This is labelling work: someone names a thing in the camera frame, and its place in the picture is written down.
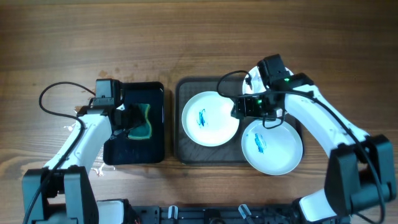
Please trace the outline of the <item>white plate blue stain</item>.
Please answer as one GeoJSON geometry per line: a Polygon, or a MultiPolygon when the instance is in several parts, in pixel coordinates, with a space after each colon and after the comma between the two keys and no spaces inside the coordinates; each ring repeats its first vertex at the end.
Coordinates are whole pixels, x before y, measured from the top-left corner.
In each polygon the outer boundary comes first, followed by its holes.
{"type": "Polygon", "coordinates": [[[239,120],[231,116],[234,103],[215,91],[204,91],[188,100],[181,122],[185,134],[195,143],[220,146],[233,138],[239,120]]]}

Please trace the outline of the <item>black water tray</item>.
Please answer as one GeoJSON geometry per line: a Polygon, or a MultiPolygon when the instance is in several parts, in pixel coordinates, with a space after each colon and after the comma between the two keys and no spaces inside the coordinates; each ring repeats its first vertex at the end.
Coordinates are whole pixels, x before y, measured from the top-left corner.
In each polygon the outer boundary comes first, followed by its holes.
{"type": "Polygon", "coordinates": [[[149,121],[152,136],[146,140],[132,140],[129,130],[122,129],[105,142],[103,160],[107,165],[158,163],[165,155],[164,86],[160,82],[123,83],[121,106],[150,104],[149,121]]]}

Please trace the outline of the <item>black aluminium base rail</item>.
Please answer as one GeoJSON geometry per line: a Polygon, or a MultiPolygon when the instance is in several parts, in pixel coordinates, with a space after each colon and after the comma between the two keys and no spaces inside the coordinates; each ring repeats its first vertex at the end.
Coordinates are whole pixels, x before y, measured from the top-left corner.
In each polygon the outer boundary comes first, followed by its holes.
{"type": "Polygon", "coordinates": [[[252,207],[242,204],[238,207],[133,207],[134,223],[143,224],[305,224],[299,209],[291,204],[264,205],[252,207]]]}

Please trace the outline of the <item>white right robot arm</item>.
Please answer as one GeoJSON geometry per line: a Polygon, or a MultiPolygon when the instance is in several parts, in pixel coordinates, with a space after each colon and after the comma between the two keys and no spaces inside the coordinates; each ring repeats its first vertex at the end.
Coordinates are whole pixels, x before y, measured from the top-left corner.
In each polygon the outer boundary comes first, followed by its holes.
{"type": "Polygon", "coordinates": [[[234,95],[232,116],[276,119],[276,111],[299,120],[328,154],[324,188],[297,200],[302,223],[357,215],[379,206],[382,223],[386,203],[397,197],[393,147],[384,135],[370,136],[344,118],[305,74],[265,75],[266,91],[234,95]]]}

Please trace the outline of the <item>green yellow sponge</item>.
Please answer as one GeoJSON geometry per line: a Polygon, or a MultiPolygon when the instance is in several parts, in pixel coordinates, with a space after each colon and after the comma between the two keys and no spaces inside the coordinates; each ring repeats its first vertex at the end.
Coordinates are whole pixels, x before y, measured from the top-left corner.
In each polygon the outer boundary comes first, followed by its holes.
{"type": "Polygon", "coordinates": [[[150,104],[137,104],[144,119],[143,122],[136,128],[129,130],[127,137],[132,140],[146,140],[152,136],[152,125],[149,121],[150,104]]]}

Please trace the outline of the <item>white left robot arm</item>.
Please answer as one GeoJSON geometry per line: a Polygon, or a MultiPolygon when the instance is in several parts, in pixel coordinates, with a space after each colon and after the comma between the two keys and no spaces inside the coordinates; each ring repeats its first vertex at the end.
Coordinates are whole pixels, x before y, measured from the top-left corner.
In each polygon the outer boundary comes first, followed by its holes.
{"type": "Polygon", "coordinates": [[[97,201],[88,174],[100,148],[118,131],[144,122],[136,105],[84,106],[61,150],[22,179],[24,223],[139,223],[126,199],[97,201]]]}

